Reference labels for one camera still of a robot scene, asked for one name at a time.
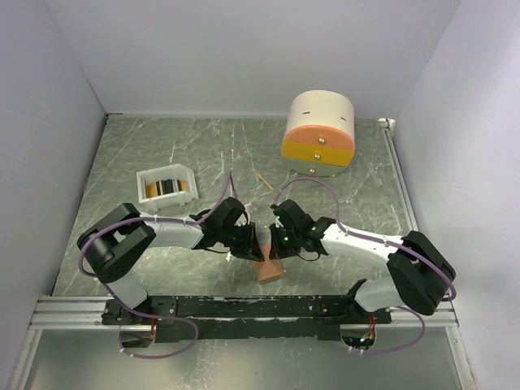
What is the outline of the pink leather card holder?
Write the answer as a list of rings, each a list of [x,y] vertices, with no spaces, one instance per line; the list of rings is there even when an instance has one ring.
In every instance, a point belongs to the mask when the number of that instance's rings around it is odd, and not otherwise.
[[[278,258],[270,259],[271,244],[264,244],[260,246],[263,262],[253,262],[253,269],[255,271],[257,281],[260,284],[269,283],[280,279],[284,275],[284,268]]]

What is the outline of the white card storage box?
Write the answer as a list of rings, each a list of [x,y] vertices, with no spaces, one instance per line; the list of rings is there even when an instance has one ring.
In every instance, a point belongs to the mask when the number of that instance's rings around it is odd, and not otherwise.
[[[181,164],[139,171],[136,184],[138,201],[148,210],[185,206],[199,198],[193,170]]]

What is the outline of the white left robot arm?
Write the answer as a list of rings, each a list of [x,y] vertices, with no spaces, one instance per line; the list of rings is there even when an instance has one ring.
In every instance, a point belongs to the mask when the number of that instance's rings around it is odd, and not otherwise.
[[[124,203],[77,240],[79,268],[123,303],[117,319],[141,324],[156,314],[152,298],[132,271],[141,255],[162,247],[211,252],[217,244],[235,258],[265,261],[255,224],[234,197],[183,219],[141,213],[133,204]]]

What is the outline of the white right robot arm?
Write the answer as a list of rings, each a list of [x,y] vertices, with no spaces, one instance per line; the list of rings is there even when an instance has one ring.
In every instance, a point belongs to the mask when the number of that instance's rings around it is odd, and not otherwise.
[[[316,258],[345,256],[389,272],[386,278],[361,281],[353,288],[344,312],[354,323],[391,306],[432,315],[442,301],[456,296],[456,271],[421,232],[385,236],[340,226],[326,217],[314,220],[292,200],[271,209],[276,218],[270,226],[272,258],[300,256],[304,251]]]

